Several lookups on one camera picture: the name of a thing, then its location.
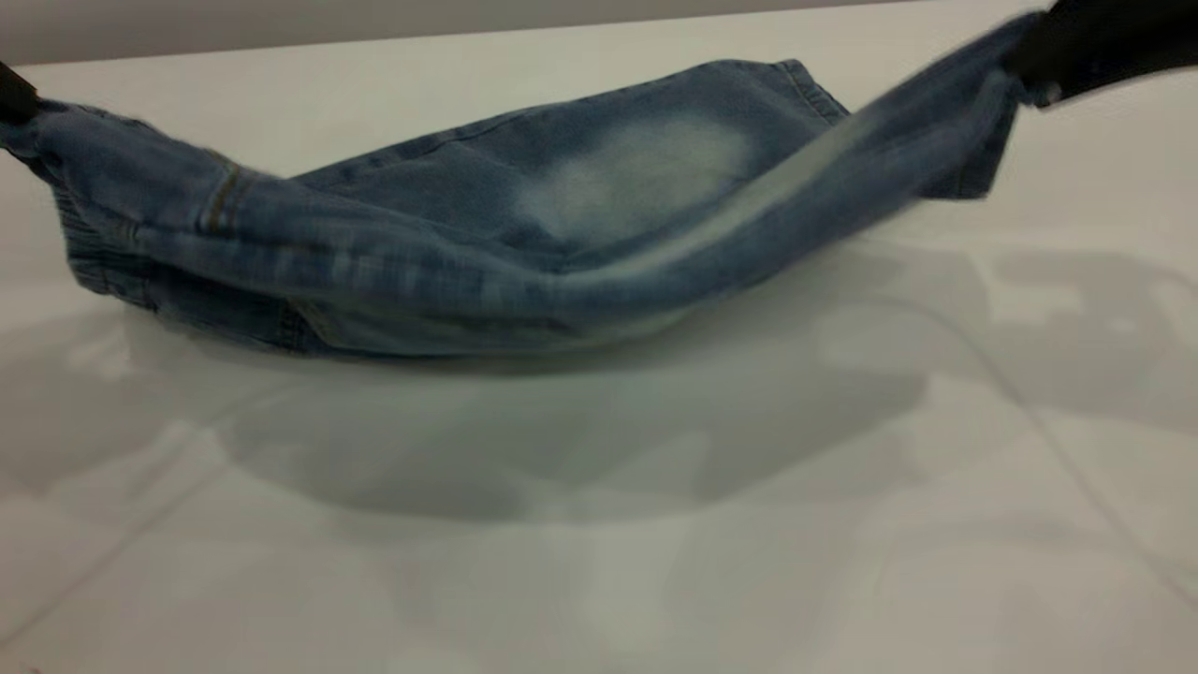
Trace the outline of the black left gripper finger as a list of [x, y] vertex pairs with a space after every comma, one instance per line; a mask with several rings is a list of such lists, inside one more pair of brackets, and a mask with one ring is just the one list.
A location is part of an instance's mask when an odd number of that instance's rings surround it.
[[28, 125], [40, 111], [40, 95], [30, 81], [0, 63], [0, 115], [4, 125]]

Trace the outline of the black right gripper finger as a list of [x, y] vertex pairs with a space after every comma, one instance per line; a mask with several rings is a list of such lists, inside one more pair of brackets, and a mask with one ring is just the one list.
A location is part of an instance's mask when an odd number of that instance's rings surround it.
[[1194, 1], [1057, 1], [1009, 54], [1040, 108], [1194, 63]]

